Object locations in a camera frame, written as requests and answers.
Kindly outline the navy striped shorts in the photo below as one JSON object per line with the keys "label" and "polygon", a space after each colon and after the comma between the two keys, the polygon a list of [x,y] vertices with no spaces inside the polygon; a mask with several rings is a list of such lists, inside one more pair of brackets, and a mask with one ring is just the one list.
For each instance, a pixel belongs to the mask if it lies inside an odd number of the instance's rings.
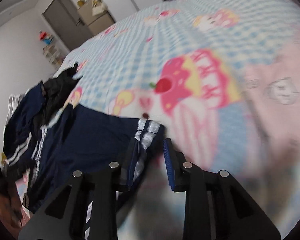
{"label": "navy striped shorts", "polygon": [[82,105],[68,105],[51,128],[60,141],[43,156],[37,175],[30,169],[24,204],[33,216],[73,172],[94,173],[113,161],[120,163],[131,139],[136,138],[134,179],[128,190],[116,192],[117,213],[138,190],[165,134],[165,127],[155,121],[107,115]]}

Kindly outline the navy striped jacket pile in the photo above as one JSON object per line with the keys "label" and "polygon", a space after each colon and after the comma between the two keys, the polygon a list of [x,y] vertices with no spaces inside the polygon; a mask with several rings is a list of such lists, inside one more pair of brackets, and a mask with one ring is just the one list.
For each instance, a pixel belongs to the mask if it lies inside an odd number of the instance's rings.
{"label": "navy striped jacket pile", "polygon": [[34,170],[34,176],[37,175],[43,156],[47,155],[50,149],[54,149],[55,144],[60,141],[59,136],[49,127],[50,122],[40,128],[34,127],[33,124],[35,115],[44,103],[42,95],[44,83],[41,81],[25,93],[5,126],[3,147],[7,157],[5,174],[13,181],[21,178],[29,168]]}

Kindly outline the white garment at bedside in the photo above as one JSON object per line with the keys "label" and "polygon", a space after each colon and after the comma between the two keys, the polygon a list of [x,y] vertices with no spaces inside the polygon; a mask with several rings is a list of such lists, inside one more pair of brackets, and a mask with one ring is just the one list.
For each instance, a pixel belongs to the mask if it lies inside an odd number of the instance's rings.
{"label": "white garment at bedside", "polygon": [[13,113],[20,105],[21,100],[24,98],[25,94],[12,94],[8,99],[8,113],[6,118],[6,124],[8,124],[11,119]]}

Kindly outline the black garment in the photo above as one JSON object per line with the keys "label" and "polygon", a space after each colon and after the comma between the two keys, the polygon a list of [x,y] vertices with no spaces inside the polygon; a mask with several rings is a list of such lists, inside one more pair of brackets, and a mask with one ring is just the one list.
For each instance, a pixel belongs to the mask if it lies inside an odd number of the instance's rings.
{"label": "black garment", "polygon": [[73,78],[77,70],[78,62],[75,62],[72,67],[62,71],[57,77],[48,79],[42,85],[44,103],[34,117],[34,127],[40,128],[47,125],[55,113],[64,106],[68,96],[81,79],[80,77]]}

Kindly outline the folded pink cartoon garment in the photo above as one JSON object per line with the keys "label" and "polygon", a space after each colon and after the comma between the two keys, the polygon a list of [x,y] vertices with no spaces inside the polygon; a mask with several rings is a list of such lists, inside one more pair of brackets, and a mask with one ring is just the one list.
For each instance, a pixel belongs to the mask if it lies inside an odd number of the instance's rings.
{"label": "folded pink cartoon garment", "polygon": [[271,151],[300,154],[300,28],[273,63],[245,67],[243,79]]}

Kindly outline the blue checkered cartoon blanket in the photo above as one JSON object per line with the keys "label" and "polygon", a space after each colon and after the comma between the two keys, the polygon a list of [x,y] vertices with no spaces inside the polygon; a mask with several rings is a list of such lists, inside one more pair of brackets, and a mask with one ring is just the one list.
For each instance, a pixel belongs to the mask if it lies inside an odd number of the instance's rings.
{"label": "blue checkered cartoon blanket", "polygon": [[[244,91],[247,66],[271,64],[300,28],[290,0],[175,0],[143,9],[71,51],[81,78],[68,105],[147,119],[191,161],[229,171],[282,237],[300,219],[300,154],[275,155]],[[130,239],[181,235],[183,193],[170,190],[162,155],[120,232]]]}

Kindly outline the colourful toy on shelf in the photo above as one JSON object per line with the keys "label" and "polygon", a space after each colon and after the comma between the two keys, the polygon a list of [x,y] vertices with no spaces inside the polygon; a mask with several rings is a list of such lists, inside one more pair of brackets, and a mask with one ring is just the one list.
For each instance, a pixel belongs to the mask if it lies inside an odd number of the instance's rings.
{"label": "colourful toy on shelf", "polygon": [[50,45],[54,41],[54,36],[46,31],[39,32],[39,39],[44,42],[46,45]]}

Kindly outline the beige cardboard boxes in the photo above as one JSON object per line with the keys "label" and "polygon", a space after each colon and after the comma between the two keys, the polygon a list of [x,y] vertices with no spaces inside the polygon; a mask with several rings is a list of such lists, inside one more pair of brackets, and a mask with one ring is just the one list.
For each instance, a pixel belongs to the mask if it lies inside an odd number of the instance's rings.
{"label": "beige cardboard boxes", "polygon": [[95,36],[115,23],[107,5],[102,0],[79,0],[76,25],[87,27]]}

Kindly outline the grey door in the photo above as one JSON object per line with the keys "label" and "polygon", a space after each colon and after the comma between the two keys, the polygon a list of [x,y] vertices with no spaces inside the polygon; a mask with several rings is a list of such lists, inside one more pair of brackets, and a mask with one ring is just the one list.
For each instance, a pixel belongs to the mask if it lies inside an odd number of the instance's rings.
{"label": "grey door", "polygon": [[43,12],[43,17],[69,50],[93,37],[72,0],[53,0]]}

